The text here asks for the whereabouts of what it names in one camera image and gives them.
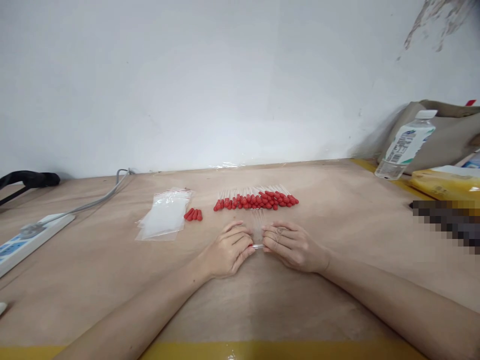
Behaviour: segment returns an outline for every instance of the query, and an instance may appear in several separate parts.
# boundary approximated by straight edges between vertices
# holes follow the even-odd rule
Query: wall stain
[[[403,47],[408,50],[412,39],[418,29],[425,27],[435,21],[443,21],[444,25],[440,33],[440,40],[436,52],[442,51],[444,39],[456,32],[465,22],[476,0],[425,0],[415,23],[406,37]]]

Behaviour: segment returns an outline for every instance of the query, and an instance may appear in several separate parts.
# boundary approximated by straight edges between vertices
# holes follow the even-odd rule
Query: forearm
[[[202,262],[194,259],[115,309],[55,359],[138,359],[209,278]]]
[[[332,252],[320,274],[436,359],[479,356],[480,314],[408,280]]]

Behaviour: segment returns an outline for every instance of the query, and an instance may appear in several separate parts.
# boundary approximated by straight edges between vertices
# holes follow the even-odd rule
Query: power strip
[[[40,221],[47,221],[57,215],[59,214],[45,216]],[[34,237],[22,239],[20,235],[17,235],[0,246],[0,278],[72,222],[73,219],[75,219],[75,215],[65,215],[47,223],[45,230]]]

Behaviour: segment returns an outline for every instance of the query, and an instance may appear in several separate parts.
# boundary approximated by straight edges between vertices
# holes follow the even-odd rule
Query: power cord
[[[123,177],[121,178],[121,180],[119,181],[120,179],[120,172],[126,172],[125,175],[123,175]],[[130,170],[130,168],[128,169],[119,169],[117,172],[116,172],[116,181],[115,181],[115,186],[102,198],[99,198],[98,200],[95,200],[93,202],[90,202],[88,204],[85,204],[85,205],[82,205],[82,206],[79,206],[77,208],[74,208],[73,210],[70,210],[70,211],[67,211],[67,212],[64,212],[64,213],[61,213],[49,220],[45,220],[45,221],[39,221],[39,222],[36,222],[36,223],[33,223],[33,224],[28,224],[28,225],[25,225],[24,227],[22,227],[20,229],[20,237],[22,239],[30,239],[30,238],[33,238],[35,235],[37,234],[40,234],[44,229],[45,229],[45,225],[48,224],[48,223],[51,223],[52,221],[55,221],[55,220],[58,220],[60,218],[63,218],[65,215],[68,215],[68,214],[73,214],[73,213],[78,213],[80,211],[83,211],[83,210],[86,210],[86,209],[90,209],[90,208],[93,208],[101,203],[103,203],[104,201],[110,199],[114,194],[115,194],[115,191],[118,189],[118,187],[122,184],[122,182],[125,180],[125,178],[128,176],[128,175],[131,175],[133,174],[132,170]]]

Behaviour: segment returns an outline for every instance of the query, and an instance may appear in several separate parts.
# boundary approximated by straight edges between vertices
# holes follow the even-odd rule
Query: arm
[[[329,251],[300,226],[264,226],[264,251],[350,293],[432,360],[480,358],[480,314],[374,266]]]
[[[212,278],[234,275],[255,252],[248,247],[251,231],[241,224],[227,225],[195,259],[113,310],[55,359],[138,359],[195,291]]]

